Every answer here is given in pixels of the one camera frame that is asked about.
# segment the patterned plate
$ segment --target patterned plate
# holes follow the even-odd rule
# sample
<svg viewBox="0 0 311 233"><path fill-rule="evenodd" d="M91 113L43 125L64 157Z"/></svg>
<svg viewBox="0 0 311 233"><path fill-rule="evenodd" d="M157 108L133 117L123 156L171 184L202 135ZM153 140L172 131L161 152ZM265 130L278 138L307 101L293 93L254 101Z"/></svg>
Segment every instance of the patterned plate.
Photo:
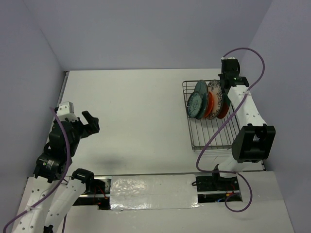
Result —
<svg viewBox="0 0 311 233"><path fill-rule="evenodd" d="M202 99L199 94L199 92L193 92L189 99L187 104L187 114L190 118L195 118L201 108L202 105Z"/></svg>
<svg viewBox="0 0 311 233"><path fill-rule="evenodd" d="M207 119L214 119L221 111L224 97L222 93L222 88L220 87L219 80L212 80L207 85L208 91L212 93L214 99L214 106Z"/></svg>
<svg viewBox="0 0 311 233"><path fill-rule="evenodd" d="M202 105L201 105L201 109L199 111L199 113L197 114L197 116L195 117L196 119L202 119L205 115L206 112L206 108L207 108L207 104L208 104L208 93L207 93L207 85L206 82L204 80L200 80L197 82L195 88L194 88L195 92L198 92L201 96L202 99Z"/></svg>

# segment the cable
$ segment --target cable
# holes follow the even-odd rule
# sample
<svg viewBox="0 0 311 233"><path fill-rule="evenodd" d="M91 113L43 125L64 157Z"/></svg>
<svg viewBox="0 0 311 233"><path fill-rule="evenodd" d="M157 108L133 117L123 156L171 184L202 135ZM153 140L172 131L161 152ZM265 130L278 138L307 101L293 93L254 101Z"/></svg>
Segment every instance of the cable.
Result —
<svg viewBox="0 0 311 233"><path fill-rule="evenodd" d="M62 233L65 232L66 219L67 219L67 215L65 215L64 217Z"/></svg>
<svg viewBox="0 0 311 233"><path fill-rule="evenodd" d="M105 192L104 192L99 186L97 186L97 187L99 188L99 190L101 191L101 193L104 195L104 198L105 198L105 199L108 199L108 197L106 197Z"/></svg>
<svg viewBox="0 0 311 233"><path fill-rule="evenodd" d="M68 172L68 168L71 164L71 157L70 157L70 146L69 146L69 141L68 141L68 137L67 137L67 134L66 134L66 131L64 129L64 126L62 125L62 122L60 121L60 119L58 118L55 110L53 108L50 107L50 110L52 111L62 133L63 133L63 136L64 136L64 139L65 139L65 143L66 143L66 149L67 149L67 162L66 162L66 167L65 167L65 170L64 170L64 173L62 175L62 177L60 178L59 182L54 186L54 188L45 196L43 197L42 199L40 199L38 202L36 202L35 204L33 204L31 206L31 208L35 208L37 205L39 205L41 202L43 202L46 198L48 198L58 187L59 185L62 183L63 179L65 178L66 176L66 173ZM21 212L19 215L17 215L16 217L14 217L13 219L11 219L3 228L3 233L6 233L6 229L8 228L8 226L13 223L15 220L19 219L20 217L22 217L24 214L26 214L28 211L25 210L23 212Z"/></svg>
<svg viewBox="0 0 311 233"><path fill-rule="evenodd" d="M70 181L70 177L69 177L69 181L67 181L66 179L64 179L64 181L66 182L66 183L62 183L63 185L67 185L68 183L69 183L69 181Z"/></svg>
<svg viewBox="0 0 311 233"><path fill-rule="evenodd" d="M252 84L249 86L249 88L247 89L247 91L250 91L263 77L263 74L265 72L265 63L264 63L264 60L262 58L262 56L255 50L253 49L250 49L250 48L237 48L237 49L234 49L234 50L231 50L229 52L227 52L224 57L226 57L227 55L229 55L230 53L234 52L234 51L237 51L237 50L248 50L248 51L251 51L253 53L255 53L259 59L261 60L262 62L262 72L259 76L259 78ZM222 124L222 126L216 131L216 133L210 138L210 140L206 143L206 145L204 146L204 148L202 149L201 153L199 154L198 156L198 159L196 161L196 168L200 171L200 172L207 172L207 173L231 173L231 174L237 174L239 175L246 183L248 189L249 189L249 192L250 192L250 199L249 199L249 202L248 204L241 210L233 210L231 209L230 207L228 207L227 205L227 201L229 198L231 198L232 196L235 196L235 195L238 195L238 193L235 193L235 194L232 194L230 195L229 197L227 197L225 199L225 206L227 207L227 209L231 210L232 212L243 212L244 210L247 210L249 208L249 206L251 205L252 203L252 200L253 200L253 191L252 191L252 188L249 184L249 182L246 180L246 178L241 175L240 173L238 172L235 172L235 171L210 171L210 170L203 170L199 167L199 163L200 163L200 160L203 156L203 153L205 152L205 150L207 149L207 147L211 144L211 142L214 140L214 138L217 136L217 134L219 134L219 132L225 127L225 125L234 117L234 115L238 112L238 110L241 108L242 104L245 102L247 98L247 95L244 95L244 98L242 99L241 103L237 106L237 108L233 111L233 113L230 115L230 117L228 117L228 119Z"/></svg>
<svg viewBox="0 0 311 233"><path fill-rule="evenodd" d="M231 184L231 186L233 187L233 192L232 193L234 193L235 192L235 186L233 184Z"/></svg>

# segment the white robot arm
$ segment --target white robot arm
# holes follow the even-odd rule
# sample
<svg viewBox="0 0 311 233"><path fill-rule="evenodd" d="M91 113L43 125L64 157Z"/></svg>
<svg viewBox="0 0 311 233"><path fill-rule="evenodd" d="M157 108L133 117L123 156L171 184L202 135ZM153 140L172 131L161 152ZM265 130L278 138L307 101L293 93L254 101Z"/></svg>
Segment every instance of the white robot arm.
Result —
<svg viewBox="0 0 311 233"><path fill-rule="evenodd" d="M88 111L82 112L88 124L84 125L73 111L73 104L65 102L55 109L69 141L70 156L73 157L81 138L99 132L98 118ZM64 135L55 121L49 133L49 141L43 153L38 157L34 170L33 189L28 200L26 211L20 219L14 233L52 233L57 232L59 224L77 198L90 187L94 174L84 169L77 169L71 177L65 191L53 202L55 185L59 183L66 166L67 153ZM32 208L35 203L48 196Z"/></svg>
<svg viewBox="0 0 311 233"><path fill-rule="evenodd" d="M234 57L222 59L222 73L220 82L222 91L231 101L234 109L242 102L243 105L236 113L240 132L232 143L232 156L216 166L219 171L242 171L251 163L257 163L267 159L275 137L276 131L273 126L268 126L259 114L248 91L248 81L240 77L240 65ZM220 173L223 178L236 176L231 173Z"/></svg>

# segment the wire rack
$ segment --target wire rack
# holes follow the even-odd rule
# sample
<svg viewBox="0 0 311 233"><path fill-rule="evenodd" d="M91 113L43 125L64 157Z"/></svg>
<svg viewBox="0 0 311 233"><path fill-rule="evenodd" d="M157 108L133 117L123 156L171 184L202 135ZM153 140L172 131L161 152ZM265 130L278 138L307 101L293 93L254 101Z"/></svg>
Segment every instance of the wire rack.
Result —
<svg viewBox="0 0 311 233"><path fill-rule="evenodd" d="M213 120L201 119L197 120L195 118L190 118L187 114L187 103L188 98L194 91L195 85L198 81L184 81L183 82L183 92L186 116L188 119L189 134L191 140L191 146L193 150L202 150L206 145L208 140L215 134L215 132L222 126L222 124L228 119L228 117L233 112L233 107L229 109L229 113L223 119L215 118ZM236 116L234 116L228 124L220 131L216 138L211 142L208 150L212 149L230 149L233 140L239 133L240 128Z"/></svg>

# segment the gray wall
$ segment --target gray wall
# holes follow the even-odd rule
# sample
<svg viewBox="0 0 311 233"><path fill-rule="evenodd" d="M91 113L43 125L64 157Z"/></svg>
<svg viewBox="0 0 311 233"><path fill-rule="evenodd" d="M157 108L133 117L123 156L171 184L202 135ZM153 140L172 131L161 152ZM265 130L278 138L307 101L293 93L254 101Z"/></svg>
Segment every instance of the gray wall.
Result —
<svg viewBox="0 0 311 233"><path fill-rule="evenodd" d="M0 227L17 212L64 74L22 0L0 2Z"/></svg>
<svg viewBox="0 0 311 233"><path fill-rule="evenodd" d="M266 122L276 128L266 165L276 172L296 233L311 232L310 25L310 0L274 0L250 46L267 66L252 91L254 100ZM241 69L253 82L260 66L255 55L247 53Z"/></svg>
<svg viewBox="0 0 311 233"><path fill-rule="evenodd" d="M65 70L216 68L271 0L24 0Z"/></svg>

